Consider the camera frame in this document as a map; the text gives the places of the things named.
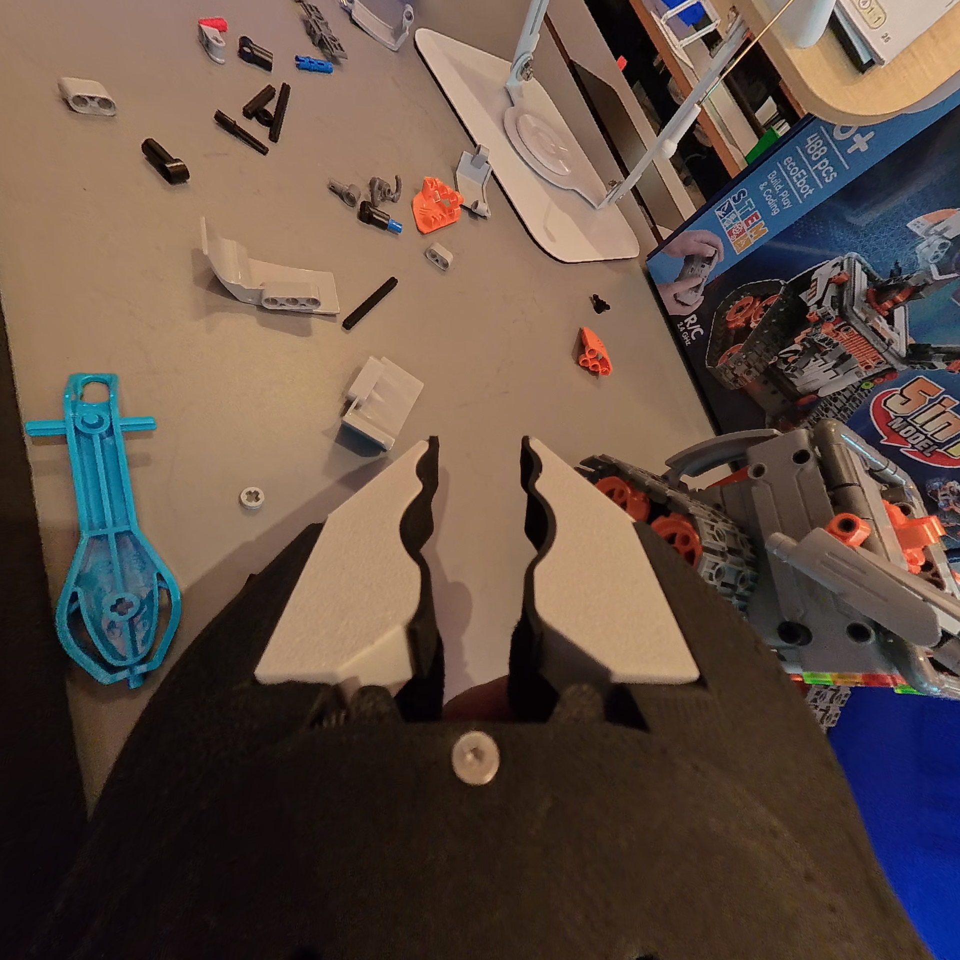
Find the long black axle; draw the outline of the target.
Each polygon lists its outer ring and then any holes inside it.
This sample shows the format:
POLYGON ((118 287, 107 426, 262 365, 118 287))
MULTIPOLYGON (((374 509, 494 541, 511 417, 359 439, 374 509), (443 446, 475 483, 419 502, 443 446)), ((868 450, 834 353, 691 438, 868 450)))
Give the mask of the long black axle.
POLYGON ((365 317, 379 306, 398 285, 399 279, 395 276, 390 276, 346 316, 342 321, 342 329, 345 331, 353 330, 365 317))

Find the black tube connector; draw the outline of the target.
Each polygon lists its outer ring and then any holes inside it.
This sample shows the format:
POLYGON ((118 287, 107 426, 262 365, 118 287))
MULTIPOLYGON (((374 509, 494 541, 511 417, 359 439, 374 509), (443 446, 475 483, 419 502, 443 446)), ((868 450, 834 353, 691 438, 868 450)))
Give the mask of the black tube connector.
POLYGON ((141 143, 141 152, 167 184, 179 186, 189 181, 190 173, 186 162, 174 157, 154 138, 146 138, 141 143))

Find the short black pin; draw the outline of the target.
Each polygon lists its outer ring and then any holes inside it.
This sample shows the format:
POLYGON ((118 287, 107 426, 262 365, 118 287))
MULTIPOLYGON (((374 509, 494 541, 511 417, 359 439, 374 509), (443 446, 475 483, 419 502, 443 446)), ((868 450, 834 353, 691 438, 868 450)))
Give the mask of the short black pin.
POLYGON ((245 144, 249 149, 254 150, 260 156, 266 157, 269 155, 270 150, 266 144, 248 132, 243 126, 240 126, 234 118, 222 112, 221 109, 215 110, 213 119, 222 131, 245 144))

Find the grey angular panel piece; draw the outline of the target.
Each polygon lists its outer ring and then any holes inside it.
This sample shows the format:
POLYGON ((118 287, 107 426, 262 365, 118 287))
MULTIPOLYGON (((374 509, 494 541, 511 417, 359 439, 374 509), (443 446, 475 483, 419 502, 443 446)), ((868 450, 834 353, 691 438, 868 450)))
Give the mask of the grey angular panel piece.
POLYGON ((424 387, 385 356, 369 356, 346 391, 341 424, 379 450, 390 451, 424 387))

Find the dark grey brick piece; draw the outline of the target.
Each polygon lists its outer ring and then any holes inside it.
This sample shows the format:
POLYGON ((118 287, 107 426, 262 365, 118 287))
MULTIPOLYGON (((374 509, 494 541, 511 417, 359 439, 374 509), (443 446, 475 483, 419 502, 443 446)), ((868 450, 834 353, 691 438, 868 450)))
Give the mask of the dark grey brick piece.
POLYGON ((347 52, 337 35, 330 27, 327 18, 318 6, 308 1, 296 2, 302 12, 302 22, 306 34, 318 49, 321 58, 335 65, 341 65, 348 59, 347 52))

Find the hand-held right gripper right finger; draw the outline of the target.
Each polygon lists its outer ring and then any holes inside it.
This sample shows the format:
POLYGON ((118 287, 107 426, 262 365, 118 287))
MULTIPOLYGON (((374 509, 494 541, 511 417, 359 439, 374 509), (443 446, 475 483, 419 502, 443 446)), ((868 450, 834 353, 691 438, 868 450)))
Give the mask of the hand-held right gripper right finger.
POLYGON ((520 479, 535 552, 510 642, 509 698, 699 680, 630 515, 537 438, 522 438, 520 479))

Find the black dimpled foam mat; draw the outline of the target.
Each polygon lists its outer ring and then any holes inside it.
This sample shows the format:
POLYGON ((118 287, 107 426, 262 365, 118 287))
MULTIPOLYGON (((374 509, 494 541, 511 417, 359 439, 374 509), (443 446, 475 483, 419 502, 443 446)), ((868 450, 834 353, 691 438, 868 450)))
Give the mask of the black dimpled foam mat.
POLYGON ((1 957, 20 958, 87 826, 6 324, 1 324, 1 957))

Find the grey orange tracked toy vehicle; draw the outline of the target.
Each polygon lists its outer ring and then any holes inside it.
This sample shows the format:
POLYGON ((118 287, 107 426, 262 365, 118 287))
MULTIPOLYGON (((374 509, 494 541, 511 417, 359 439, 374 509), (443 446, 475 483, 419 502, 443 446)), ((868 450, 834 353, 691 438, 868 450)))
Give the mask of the grey orange tracked toy vehicle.
POLYGON ((959 698, 958 579, 913 479, 834 418, 577 470, 647 524, 810 686, 959 698))

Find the toy vehicle product box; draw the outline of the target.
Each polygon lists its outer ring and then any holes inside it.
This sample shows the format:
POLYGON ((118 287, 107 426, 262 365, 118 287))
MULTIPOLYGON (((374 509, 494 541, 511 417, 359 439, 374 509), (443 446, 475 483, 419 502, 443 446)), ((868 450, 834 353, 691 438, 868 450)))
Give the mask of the toy vehicle product box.
POLYGON ((807 117, 649 255, 719 433, 833 418, 958 550, 959 106, 807 117))

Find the white book stand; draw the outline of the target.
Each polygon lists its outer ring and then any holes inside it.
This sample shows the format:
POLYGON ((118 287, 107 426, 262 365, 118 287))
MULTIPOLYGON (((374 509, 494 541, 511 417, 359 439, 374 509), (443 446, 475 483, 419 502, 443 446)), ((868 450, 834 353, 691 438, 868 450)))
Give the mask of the white book stand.
POLYGON ((563 263, 636 258, 640 244, 619 203, 655 162, 668 162, 747 40, 743 16, 702 78, 630 173, 609 186, 594 170, 532 63, 547 2, 531 2, 512 62, 435 30, 414 44, 536 245, 563 263))

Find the person's right hand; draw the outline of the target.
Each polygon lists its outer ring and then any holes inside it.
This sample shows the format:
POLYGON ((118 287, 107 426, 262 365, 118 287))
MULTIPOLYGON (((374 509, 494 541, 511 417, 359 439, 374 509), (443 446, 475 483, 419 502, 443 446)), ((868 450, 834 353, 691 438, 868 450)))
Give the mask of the person's right hand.
POLYGON ((508 676, 476 684, 445 703, 441 718, 451 723, 512 722, 515 714, 510 705, 508 688, 508 676))

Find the grey oval bushing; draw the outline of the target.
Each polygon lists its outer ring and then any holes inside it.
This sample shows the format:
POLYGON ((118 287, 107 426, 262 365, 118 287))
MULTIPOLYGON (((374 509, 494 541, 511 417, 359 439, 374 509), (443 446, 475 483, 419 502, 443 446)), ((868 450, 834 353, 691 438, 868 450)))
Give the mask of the grey oval bushing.
POLYGON ((114 117, 116 102, 103 85, 88 78, 59 77, 57 89, 69 109, 77 114, 114 117))

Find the orange pin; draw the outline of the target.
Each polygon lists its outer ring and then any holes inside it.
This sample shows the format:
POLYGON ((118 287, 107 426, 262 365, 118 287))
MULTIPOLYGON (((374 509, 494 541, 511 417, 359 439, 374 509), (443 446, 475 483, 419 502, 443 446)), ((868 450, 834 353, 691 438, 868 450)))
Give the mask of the orange pin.
POLYGON ((457 223, 463 196, 435 176, 427 175, 422 189, 412 198, 414 223, 421 234, 433 234, 457 223))

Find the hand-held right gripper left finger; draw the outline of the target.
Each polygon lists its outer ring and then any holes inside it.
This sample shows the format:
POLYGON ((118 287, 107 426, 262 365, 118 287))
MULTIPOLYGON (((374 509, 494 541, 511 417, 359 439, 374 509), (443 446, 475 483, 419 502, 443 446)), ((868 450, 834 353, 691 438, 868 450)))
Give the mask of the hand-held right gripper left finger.
POLYGON ((423 555, 439 439, 417 442, 328 516, 254 670, 354 695, 426 680, 442 642, 423 555))

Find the teal plastic separator tool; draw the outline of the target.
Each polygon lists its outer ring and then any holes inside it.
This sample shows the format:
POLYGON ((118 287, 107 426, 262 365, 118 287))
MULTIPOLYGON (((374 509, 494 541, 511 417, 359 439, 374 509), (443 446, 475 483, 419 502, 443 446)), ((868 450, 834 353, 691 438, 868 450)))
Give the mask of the teal plastic separator tool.
POLYGON ((65 438, 73 477, 78 546, 54 608, 60 645, 98 683, 138 689, 162 665, 183 612, 171 570, 140 528, 125 445, 157 422, 120 413, 115 374, 74 373, 63 416, 24 428, 65 438))

